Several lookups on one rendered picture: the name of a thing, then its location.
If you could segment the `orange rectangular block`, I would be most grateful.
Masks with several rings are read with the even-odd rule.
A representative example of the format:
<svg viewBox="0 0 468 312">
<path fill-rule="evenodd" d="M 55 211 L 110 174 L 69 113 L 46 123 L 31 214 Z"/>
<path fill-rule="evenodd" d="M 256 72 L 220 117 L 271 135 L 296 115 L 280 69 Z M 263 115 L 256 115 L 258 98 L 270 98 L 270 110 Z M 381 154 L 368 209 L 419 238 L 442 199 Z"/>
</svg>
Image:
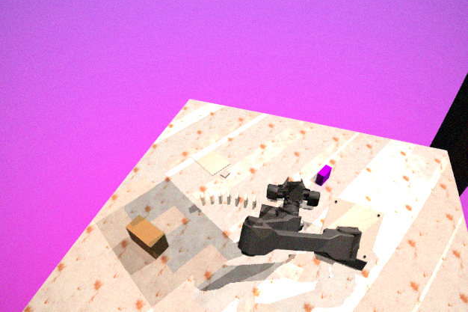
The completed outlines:
<svg viewBox="0 0 468 312">
<path fill-rule="evenodd" d="M 144 249 L 151 257 L 158 259 L 168 247 L 165 233 L 150 224 L 141 215 L 134 218 L 126 229 L 131 239 Z"/>
</svg>

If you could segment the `magenta rectangular block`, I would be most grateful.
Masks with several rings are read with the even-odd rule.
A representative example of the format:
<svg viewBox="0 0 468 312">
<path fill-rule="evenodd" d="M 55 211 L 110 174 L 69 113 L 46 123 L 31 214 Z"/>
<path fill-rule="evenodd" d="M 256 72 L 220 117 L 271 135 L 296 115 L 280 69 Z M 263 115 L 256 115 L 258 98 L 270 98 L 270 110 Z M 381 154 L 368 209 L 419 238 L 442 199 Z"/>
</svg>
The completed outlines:
<svg viewBox="0 0 468 312">
<path fill-rule="evenodd" d="M 331 167 L 329 165 L 325 165 L 318 173 L 317 173 L 317 177 L 316 177 L 316 180 L 315 180 L 315 183 L 320 185 L 320 186 L 323 186 L 326 182 L 327 182 L 327 179 L 329 178 L 330 176 L 330 172 L 331 172 Z"/>
</svg>

